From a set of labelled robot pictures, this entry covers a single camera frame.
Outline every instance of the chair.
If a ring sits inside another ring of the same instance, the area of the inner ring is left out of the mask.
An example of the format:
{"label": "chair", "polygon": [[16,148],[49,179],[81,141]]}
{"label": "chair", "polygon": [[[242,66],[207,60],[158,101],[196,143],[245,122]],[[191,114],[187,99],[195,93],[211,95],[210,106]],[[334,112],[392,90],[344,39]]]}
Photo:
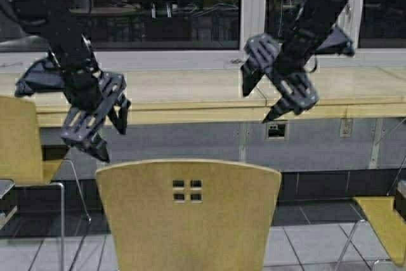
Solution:
{"label": "chair", "polygon": [[61,265],[64,269],[65,242],[65,188],[62,183],[52,183],[52,178],[62,162],[68,162],[74,173],[79,195],[88,222],[89,216],[81,186],[71,160],[64,159],[67,150],[42,151],[34,103],[0,96],[0,179],[13,180],[16,187],[49,187],[61,190]]}
{"label": "chair", "polygon": [[[403,267],[406,270],[406,222],[393,209],[394,197],[356,197],[354,200],[362,208],[372,229],[391,258],[390,260],[375,261],[372,270],[375,270],[376,266],[383,261],[392,261],[397,267]],[[343,260],[357,227],[365,222],[366,220],[360,220],[352,228],[336,265],[336,270]]]}
{"label": "chair", "polygon": [[280,173],[173,159],[99,169],[120,271],[260,271]]}

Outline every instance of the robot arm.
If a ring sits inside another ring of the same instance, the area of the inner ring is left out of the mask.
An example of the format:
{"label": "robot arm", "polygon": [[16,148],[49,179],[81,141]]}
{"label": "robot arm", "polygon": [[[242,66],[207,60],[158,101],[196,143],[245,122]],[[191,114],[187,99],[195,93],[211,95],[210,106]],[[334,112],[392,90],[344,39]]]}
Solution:
{"label": "robot arm", "polygon": [[264,74],[282,95],[264,122],[290,111],[300,115],[318,102],[317,91],[304,70],[313,55],[354,55],[351,39],[334,25],[348,1],[306,0],[281,47],[267,34],[248,40],[249,58],[241,67],[243,95],[249,95]]}
{"label": "robot arm", "polygon": [[126,132],[130,102],[123,75],[100,70],[90,41],[63,0],[8,1],[22,29],[49,44],[48,56],[17,82],[15,95],[62,91],[71,104],[63,141],[109,162],[107,143],[98,132],[106,116],[121,134]]}

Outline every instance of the window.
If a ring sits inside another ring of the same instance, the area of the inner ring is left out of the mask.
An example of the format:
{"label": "window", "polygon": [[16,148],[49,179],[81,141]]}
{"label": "window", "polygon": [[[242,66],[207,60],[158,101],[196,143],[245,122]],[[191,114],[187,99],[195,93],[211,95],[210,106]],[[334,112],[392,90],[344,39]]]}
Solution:
{"label": "window", "polygon": [[364,0],[360,48],[406,47],[406,1]]}
{"label": "window", "polygon": [[300,1],[302,0],[266,0],[265,31],[282,42],[286,29],[298,14]]}
{"label": "window", "polygon": [[[239,50],[241,0],[64,0],[98,50]],[[0,51],[45,51],[0,15]]]}

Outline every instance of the wall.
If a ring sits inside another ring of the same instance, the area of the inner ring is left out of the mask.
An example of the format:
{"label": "wall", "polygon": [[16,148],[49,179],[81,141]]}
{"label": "wall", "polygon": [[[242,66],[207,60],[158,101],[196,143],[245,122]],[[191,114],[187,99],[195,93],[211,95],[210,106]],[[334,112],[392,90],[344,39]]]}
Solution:
{"label": "wall", "polygon": [[[340,138],[340,119],[290,121],[286,140],[267,140],[266,126],[259,123],[248,123],[246,134],[242,134],[245,129],[241,123],[218,123],[130,126],[126,136],[105,128],[103,137],[108,141],[112,163],[172,157],[239,161],[246,152],[247,162],[284,173],[356,171],[370,167],[376,122],[353,120],[350,138]],[[399,122],[383,120],[382,132],[387,133]],[[42,129],[41,136],[43,144],[62,143],[56,128]],[[405,138],[403,125],[380,143],[377,169],[399,167],[406,154]],[[69,157],[75,161],[80,179],[93,179],[96,169],[104,166],[76,149]],[[73,179],[67,165],[57,178]]]}

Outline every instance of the wooden table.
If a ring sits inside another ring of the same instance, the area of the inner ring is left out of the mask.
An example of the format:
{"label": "wooden table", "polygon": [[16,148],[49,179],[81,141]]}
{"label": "wooden table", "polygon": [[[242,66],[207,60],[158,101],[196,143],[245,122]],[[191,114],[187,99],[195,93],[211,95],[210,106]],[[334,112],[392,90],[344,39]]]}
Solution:
{"label": "wooden table", "polygon": [[[263,120],[279,94],[264,78],[247,98],[239,70],[123,72],[131,100],[129,124],[244,122]],[[19,74],[0,74],[0,95],[13,95]],[[317,106],[281,119],[406,117],[406,68],[320,69],[311,75]],[[36,95],[41,127],[63,124],[69,104],[61,93]]]}

